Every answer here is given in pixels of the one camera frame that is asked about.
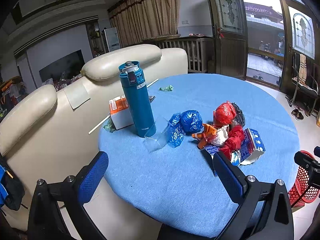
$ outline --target blue and white box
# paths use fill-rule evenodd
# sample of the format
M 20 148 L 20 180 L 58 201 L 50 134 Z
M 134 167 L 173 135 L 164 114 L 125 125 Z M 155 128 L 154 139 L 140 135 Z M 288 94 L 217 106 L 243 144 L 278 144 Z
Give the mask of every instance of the blue and white box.
M 266 150 L 258 131 L 247 128 L 244 130 L 244 137 L 240 147 L 240 164 L 248 165 L 258 160 Z
M 213 145 L 207 145 L 204 147 L 204 149 L 211 155 L 212 158 L 212 164 L 213 164 L 213 156 L 215 155 L 215 153 L 217 153 L 219 151 L 219 147 L 217 146 L 213 146 Z M 239 152 L 233 152 L 231 154 L 231 163 L 234 166 L 239 166 L 240 165 L 240 156 L 239 156 Z M 218 176 L 218 174 L 216 173 L 216 171 L 213 171 L 213 174 L 215 177 Z

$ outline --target red plastic basket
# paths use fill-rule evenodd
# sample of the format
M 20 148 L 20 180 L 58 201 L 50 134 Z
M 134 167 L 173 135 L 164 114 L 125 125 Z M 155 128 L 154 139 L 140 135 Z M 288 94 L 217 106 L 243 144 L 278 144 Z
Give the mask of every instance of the red plastic basket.
M 306 155 L 308 155 L 314 159 L 312 154 L 310 154 L 309 152 L 306 152 L 306 151 L 301 151 L 301 152 L 305 153 Z M 288 192 L 291 205 L 307 189 L 308 180 L 309 180 L 308 172 L 304 168 L 299 167 L 296 181 L 295 181 L 293 187 Z M 319 190 L 314 187 L 311 187 L 305 193 L 305 195 L 301 198 L 301 200 L 299 200 L 299 202 L 297 204 L 295 204 L 295 207 L 301 207 L 301 206 L 304 206 L 305 203 L 313 202 L 318 197 L 318 195 L 319 195 Z

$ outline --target beige curtain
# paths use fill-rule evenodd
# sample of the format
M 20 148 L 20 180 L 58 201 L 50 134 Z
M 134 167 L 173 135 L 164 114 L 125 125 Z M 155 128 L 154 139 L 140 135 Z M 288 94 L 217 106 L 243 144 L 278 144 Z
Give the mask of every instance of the beige curtain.
M 145 39 L 175 35 L 180 0 L 121 0 L 111 7 L 109 17 L 117 27 L 121 47 Z

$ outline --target green plastic wrapper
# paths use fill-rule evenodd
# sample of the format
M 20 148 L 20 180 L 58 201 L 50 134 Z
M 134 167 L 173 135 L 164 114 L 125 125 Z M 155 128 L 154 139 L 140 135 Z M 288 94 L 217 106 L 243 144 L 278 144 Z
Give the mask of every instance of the green plastic wrapper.
M 109 132 L 114 132 L 116 130 L 116 127 L 111 118 L 109 118 L 108 123 L 104 125 L 103 128 Z
M 159 88 L 160 91 L 163 91 L 163 92 L 171 92 L 173 91 L 173 86 L 170 85 L 168 87 L 165 87 L 165 88 Z

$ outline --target red cloth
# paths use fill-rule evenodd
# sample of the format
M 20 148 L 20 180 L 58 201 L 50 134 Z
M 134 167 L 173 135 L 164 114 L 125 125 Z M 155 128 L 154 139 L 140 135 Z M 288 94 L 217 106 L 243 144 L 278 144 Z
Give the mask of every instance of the red cloth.
M 223 125 L 231 124 L 236 115 L 236 110 L 229 101 L 221 104 L 214 113 L 215 119 Z
M 219 151 L 231 161 L 231 153 L 239 150 L 241 142 L 244 140 L 244 133 L 241 125 L 236 125 L 229 133 L 228 139 L 225 141 L 224 146 Z

